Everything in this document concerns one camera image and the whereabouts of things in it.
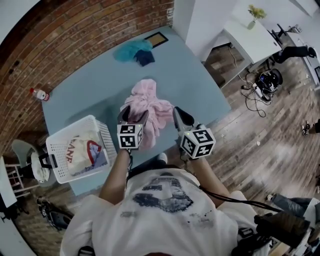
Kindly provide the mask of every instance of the white plastic basket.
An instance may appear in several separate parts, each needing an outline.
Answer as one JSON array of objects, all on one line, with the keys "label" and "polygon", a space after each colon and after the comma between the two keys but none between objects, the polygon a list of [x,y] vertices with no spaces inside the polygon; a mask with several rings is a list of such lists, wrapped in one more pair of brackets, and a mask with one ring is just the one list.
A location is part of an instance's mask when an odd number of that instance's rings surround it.
[{"label": "white plastic basket", "polygon": [[[74,136],[88,131],[97,132],[98,137],[101,140],[99,144],[104,148],[103,152],[107,160],[107,165],[72,176],[68,171],[66,158],[68,143]],[[107,125],[96,120],[93,115],[88,115],[56,132],[52,136],[48,137],[45,143],[54,175],[60,184],[82,179],[102,171],[109,171],[117,156]]]}]

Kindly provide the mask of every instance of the pink towel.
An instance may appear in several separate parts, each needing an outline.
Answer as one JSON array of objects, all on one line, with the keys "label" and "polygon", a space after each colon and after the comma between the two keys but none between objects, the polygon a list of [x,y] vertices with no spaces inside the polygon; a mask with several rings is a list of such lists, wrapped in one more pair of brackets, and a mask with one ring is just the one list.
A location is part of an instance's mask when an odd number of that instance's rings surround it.
[{"label": "pink towel", "polygon": [[156,82],[152,79],[143,79],[139,81],[131,91],[124,105],[120,108],[123,110],[126,106],[131,107],[130,121],[136,121],[141,114],[149,110],[149,117],[143,130],[143,140],[141,149],[150,149],[156,144],[156,137],[159,137],[159,129],[163,129],[167,122],[173,122],[174,106],[167,100],[156,97]]}]

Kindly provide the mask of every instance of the brick wall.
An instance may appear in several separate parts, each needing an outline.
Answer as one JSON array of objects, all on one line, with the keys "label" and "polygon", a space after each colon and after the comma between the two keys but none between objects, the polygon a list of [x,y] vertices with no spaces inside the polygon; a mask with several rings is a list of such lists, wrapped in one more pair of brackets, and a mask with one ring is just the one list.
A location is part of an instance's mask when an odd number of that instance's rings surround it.
[{"label": "brick wall", "polygon": [[173,0],[42,0],[0,45],[0,156],[21,138],[43,144],[41,102],[85,63],[139,34],[171,25]]}]

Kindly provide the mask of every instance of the jeans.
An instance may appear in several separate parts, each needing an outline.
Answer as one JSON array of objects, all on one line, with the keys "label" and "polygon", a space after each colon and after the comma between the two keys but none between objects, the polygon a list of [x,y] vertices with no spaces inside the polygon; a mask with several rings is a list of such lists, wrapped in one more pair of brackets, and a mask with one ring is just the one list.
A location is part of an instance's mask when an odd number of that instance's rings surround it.
[{"label": "jeans", "polygon": [[303,217],[311,198],[287,198],[281,194],[274,194],[271,201],[285,212],[291,213],[296,217]]}]

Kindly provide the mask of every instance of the shoe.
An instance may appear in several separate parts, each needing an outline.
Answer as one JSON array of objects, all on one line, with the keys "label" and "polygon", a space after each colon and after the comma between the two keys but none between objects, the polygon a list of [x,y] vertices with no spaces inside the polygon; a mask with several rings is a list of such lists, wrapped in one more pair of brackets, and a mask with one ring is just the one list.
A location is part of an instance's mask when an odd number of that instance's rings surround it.
[{"label": "shoe", "polygon": [[310,130],[310,124],[309,124],[309,122],[308,122],[308,120],[305,120],[305,129],[308,131],[308,130]]},{"label": "shoe", "polygon": [[164,161],[166,164],[168,163],[168,157],[165,153],[159,154],[156,159]]},{"label": "shoe", "polygon": [[307,129],[303,125],[301,125],[301,132],[303,136],[307,135]]},{"label": "shoe", "polygon": [[268,194],[268,195],[266,196],[266,200],[267,200],[267,201],[271,201],[272,198],[274,197],[274,195],[275,195],[275,194]]}]

